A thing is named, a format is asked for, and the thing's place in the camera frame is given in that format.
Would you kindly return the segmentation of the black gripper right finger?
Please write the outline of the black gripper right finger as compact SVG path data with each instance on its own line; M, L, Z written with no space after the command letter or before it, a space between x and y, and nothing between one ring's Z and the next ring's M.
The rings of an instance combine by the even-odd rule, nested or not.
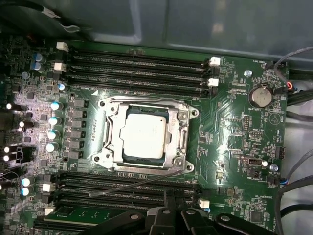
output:
M190 208L185 202L184 192L175 191L177 218L183 225L184 235L270 235L263 227L255 225L232 214L218 214L214 220L199 208Z

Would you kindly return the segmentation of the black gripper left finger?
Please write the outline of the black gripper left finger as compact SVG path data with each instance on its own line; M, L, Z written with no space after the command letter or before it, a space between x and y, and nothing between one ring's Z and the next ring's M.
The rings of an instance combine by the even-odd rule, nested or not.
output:
M151 208L146 215L135 211L124 212L80 234L82 235L174 235L177 191L164 193L164 206Z

